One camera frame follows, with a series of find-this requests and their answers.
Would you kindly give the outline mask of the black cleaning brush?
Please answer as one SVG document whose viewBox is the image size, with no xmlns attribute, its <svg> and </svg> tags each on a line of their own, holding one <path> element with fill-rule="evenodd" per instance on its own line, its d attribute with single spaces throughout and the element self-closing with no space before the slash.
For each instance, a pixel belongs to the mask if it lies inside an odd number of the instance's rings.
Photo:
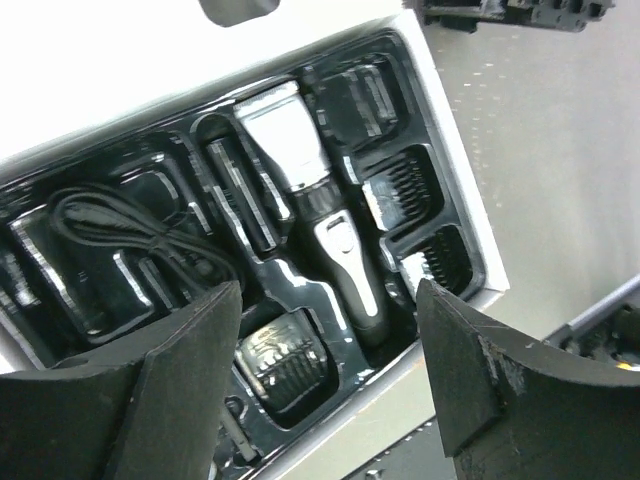
<svg viewBox="0 0 640 480">
<path fill-rule="evenodd" d="M 242 405 L 232 397 L 226 398 L 224 400 L 224 409 L 221 412 L 221 424 L 236 446 L 240 456 L 245 462 L 250 463 L 259 458 L 259 453 L 241 428 L 239 423 L 241 413 Z"/>
</svg>

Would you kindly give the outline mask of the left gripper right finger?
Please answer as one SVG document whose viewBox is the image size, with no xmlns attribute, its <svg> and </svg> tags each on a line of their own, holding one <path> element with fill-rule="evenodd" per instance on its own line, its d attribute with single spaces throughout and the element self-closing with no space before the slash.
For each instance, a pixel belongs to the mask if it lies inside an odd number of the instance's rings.
<svg viewBox="0 0 640 480">
<path fill-rule="evenodd" d="M 416 302 L 458 478 L 638 478 L 638 373 L 536 340 L 430 280 Z"/>
</svg>

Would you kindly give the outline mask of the white cardboard box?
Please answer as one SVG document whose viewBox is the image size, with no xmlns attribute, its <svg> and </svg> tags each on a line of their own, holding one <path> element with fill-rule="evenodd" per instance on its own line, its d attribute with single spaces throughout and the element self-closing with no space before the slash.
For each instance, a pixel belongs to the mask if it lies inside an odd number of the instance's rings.
<svg viewBox="0 0 640 480">
<path fill-rule="evenodd" d="M 140 126 L 338 39 L 398 27 L 425 41 L 420 75 L 434 85 L 438 125 L 474 217 L 487 264 L 485 288 L 466 300 L 485 309 L 509 283 L 452 107 L 416 14 L 378 1 L 282 1 L 274 12 L 229 28 L 211 22 L 195 1 L 5 1 L 1 5 L 1 182 L 89 141 Z M 6 370 L 28 366 L 8 335 Z M 372 464 L 380 475 L 384 444 L 433 428 L 418 338 L 390 377 L 371 380 L 278 458 L 239 479 L 342 479 Z"/>
</svg>

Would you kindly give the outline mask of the black clipper comb guard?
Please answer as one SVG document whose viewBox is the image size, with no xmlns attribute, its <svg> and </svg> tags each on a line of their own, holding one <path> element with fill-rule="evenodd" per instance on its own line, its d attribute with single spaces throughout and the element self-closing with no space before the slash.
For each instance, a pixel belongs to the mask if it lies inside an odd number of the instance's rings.
<svg viewBox="0 0 640 480">
<path fill-rule="evenodd" d="M 263 405 L 276 413 L 294 408 L 330 378 L 328 353 L 301 311 L 245 337 L 235 361 Z"/>
<path fill-rule="evenodd" d="M 471 284 L 473 268 L 459 229 L 446 225 L 425 238 L 400 260 L 400 273 L 413 299 L 422 279 L 453 294 L 463 293 Z"/>
<path fill-rule="evenodd" d="M 413 145 L 370 170 L 362 191 L 382 232 L 433 219 L 444 208 L 444 193 L 424 145 Z"/>
</svg>

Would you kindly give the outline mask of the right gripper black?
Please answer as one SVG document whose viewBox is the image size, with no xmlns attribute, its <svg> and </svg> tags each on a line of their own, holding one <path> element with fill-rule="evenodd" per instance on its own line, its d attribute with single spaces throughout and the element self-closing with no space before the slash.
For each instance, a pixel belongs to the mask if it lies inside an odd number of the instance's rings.
<svg viewBox="0 0 640 480">
<path fill-rule="evenodd" d="M 600 21 L 608 0 L 442 0 L 423 1 L 426 24 L 474 33 L 483 23 L 578 33 Z"/>
</svg>

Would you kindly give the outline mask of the silver hair clipper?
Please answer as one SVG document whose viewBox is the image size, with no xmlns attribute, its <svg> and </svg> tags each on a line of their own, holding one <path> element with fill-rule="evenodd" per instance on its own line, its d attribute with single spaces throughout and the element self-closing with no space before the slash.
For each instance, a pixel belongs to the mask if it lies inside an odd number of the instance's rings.
<svg viewBox="0 0 640 480">
<path fill-rule="evenodd" d="M 384 286 L 298 84 L 274 86 L 238 102 L 233 110 L 292 202 L 359 340 L 369 348 L 381 345 L 389 335 Z"/>
</svg>

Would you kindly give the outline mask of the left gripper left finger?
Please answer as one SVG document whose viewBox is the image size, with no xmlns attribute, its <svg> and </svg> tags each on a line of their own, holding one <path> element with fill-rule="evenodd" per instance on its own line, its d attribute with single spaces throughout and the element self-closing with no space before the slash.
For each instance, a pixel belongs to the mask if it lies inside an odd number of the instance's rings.
<svg viewBox="0 0 640 480">
<path fill-rule="evenodd" d="M 1 378 L 5 479 L 205 479 L 242 299 L 237 282 L 45 370 Z"/>
</svg>

